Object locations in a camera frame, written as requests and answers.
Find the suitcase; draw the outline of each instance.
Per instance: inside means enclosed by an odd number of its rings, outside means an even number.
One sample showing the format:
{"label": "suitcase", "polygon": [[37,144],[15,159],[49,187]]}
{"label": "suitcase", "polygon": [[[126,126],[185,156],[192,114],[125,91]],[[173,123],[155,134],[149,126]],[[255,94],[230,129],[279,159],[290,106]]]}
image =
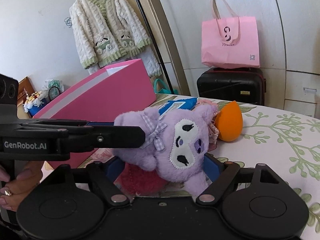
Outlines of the suitcase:
{"label": "suitcase", "polygon": [[266,80],[259,68],[211,68],[197,80],[199,96],[264,106]]}

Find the checkered ribbon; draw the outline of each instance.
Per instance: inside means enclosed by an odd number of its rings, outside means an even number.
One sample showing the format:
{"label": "checkered ribbon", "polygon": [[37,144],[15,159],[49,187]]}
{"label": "checkered ribbon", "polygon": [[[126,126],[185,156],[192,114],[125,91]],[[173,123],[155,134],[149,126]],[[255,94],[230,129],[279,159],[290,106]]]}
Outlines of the checkered ribbon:
{"label": "checkered ribbon", "polygon": [[160,139],[160,137],[158,135],[168,125],[166,123],[164,123],[164,122],[159,122],[157,124],[157,127],[155,127],[153,122],[150,120],[149,117],[147,117],[146,115],[143,115],[142,118],[143,118],[144,122],[146,123],[148,129],[152,133],[150,135],[146,136],[146,141],[144,142],[144,144],[140,148],[143,149],[143,148],[147,147],[150,143],[153,142],[157,151],[164,150],[164,144],[163,144],[162,140]]}

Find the hand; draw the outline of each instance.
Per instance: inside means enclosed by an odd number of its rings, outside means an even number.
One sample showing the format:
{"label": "hand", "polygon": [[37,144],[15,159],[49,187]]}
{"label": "hand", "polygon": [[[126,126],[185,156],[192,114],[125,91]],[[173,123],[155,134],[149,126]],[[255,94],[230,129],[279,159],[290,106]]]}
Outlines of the hand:
{"label": "hand", "polygon": [[0,181],[5,181],[7,184],[0,189],[4,194],[5,190],[10,190],[11,196],[2,195],[0,197],[0,205],[12,211],[17,211],[19,204],[26,196],[39,184],[42,179],[41,168],[43,161],[29,161],[23,168],[23,171],[13,181],[10,181],[10,176],[0,166]]}

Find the drawer handle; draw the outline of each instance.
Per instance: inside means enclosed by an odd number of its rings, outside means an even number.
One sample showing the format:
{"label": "drawer handle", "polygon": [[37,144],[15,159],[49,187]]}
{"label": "drawer handle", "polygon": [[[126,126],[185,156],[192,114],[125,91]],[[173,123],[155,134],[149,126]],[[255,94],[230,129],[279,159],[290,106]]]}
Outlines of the drawer handle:
{"label": "drawer handle", "polygon": [[314,88],[303,88],[303,91],[305,91],[306,93],[311,93],[311,94],[317,93],[317,90]]}

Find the gold ring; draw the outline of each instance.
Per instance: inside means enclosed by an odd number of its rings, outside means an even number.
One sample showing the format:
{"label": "gold ring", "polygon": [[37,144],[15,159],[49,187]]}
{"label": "gold ring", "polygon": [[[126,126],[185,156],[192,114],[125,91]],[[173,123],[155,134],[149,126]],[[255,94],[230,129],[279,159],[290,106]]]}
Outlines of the gold ring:
{"label": "gold ring", "polygon": [[12,193],[10,192],[10,190],[5,190],[4,191],[4,194],[6,195],[6,196],[11,196],[12,195]]}

